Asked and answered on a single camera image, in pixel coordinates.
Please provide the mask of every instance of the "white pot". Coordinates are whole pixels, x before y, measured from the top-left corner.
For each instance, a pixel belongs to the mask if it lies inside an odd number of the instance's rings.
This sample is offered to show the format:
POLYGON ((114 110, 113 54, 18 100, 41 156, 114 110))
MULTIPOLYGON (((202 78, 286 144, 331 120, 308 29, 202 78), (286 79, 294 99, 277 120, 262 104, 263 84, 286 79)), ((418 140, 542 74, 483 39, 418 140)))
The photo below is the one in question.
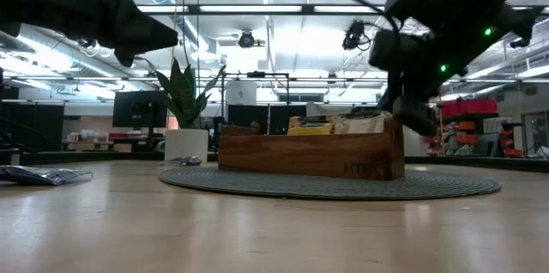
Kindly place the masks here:
POLYGON ((208 161, 208 132, 206 130, 167 130, 164 160, 178 157, 198 157, 208 161))

